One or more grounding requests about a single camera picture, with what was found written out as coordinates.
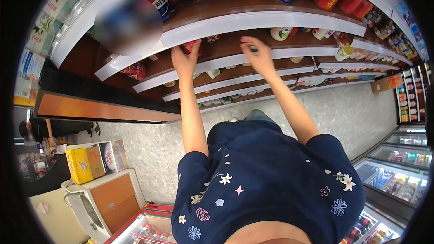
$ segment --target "tiled floor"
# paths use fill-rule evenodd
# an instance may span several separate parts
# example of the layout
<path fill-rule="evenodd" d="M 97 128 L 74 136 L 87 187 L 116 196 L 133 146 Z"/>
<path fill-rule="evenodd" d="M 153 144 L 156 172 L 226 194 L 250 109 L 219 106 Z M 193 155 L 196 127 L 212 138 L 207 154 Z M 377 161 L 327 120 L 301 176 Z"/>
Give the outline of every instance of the tiled floor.
<path fill-rule="evenodd" d="M 296 95 L 320 133 L 337 137 L 350 159 L 362 154 L 396 127 L 394 91 L 372 94 L 369 83 L 334 87 Z M 243 119 L 260 109 L 282 131 L 294 136 L 277 100 L 232 106 L 202 114 L 205 132 L 233 117 Z M 86 131 L 71 136 L 76 143 L 123 139 L 128 164 L 135 168 L 147 201 L 172 204 L 177 189 L 177 164 L 185 154 L 181 122 L 165 125 L 101 122 L 101 136 Z"/>

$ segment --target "pepsi logo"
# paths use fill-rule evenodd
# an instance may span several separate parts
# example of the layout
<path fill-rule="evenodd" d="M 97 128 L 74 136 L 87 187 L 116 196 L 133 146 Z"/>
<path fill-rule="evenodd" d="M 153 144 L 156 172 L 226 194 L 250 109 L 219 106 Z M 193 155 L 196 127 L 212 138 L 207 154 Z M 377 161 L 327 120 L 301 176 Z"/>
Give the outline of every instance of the pepsi logo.
<path fill-rule="evenodd" d="M 152 3 L 160 12 L 161 16 L 165 15 L 169 9 L 169 0 L 146 0 Z"/>

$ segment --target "pants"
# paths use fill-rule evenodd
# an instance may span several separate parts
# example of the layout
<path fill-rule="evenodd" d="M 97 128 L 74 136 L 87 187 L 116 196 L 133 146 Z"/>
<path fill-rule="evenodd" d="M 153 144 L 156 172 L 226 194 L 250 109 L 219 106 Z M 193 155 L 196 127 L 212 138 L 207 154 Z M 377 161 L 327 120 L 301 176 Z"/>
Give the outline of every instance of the pants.
<path fill-rule="evenodd" d="M 51 120 L 51 131 L 54 137 L 77 134 L 93 128 L 93 122 Z"/>

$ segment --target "woman's right hand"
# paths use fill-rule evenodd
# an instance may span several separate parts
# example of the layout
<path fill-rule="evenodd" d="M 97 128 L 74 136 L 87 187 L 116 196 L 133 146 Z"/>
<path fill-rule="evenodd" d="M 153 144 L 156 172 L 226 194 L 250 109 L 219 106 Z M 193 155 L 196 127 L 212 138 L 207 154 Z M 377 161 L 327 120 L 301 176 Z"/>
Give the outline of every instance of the woman's right hand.
<path fill-rule="evenodd" d="M 243 36 L 240 41 L 242 52 L 252 64 L 253 69 L 262 75 L 265 79 L 271 78 L 276 74 L 274 62 L 271 59 L 271 49 L 258 38 Z M 253 54 L 249 46 L 254 45 L 258 49 L 257 55 Z"/>

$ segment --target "woman's left hand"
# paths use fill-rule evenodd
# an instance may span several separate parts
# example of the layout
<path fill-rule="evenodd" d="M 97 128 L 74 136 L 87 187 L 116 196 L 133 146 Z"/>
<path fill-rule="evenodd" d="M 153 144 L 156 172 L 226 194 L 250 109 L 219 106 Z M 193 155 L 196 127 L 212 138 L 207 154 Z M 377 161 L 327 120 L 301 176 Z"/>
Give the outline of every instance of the woman's left hand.
<path fill-rule="evenodd" d="M 202 40 L 199 39 L 194 43 L 189 55 L 184 54 L 179 46 L 172 48 L 172 64 L 178 73 L 179 79 L 193 79 L 194 69 L 198 62 L 198 51 L 201 42 Z"/>

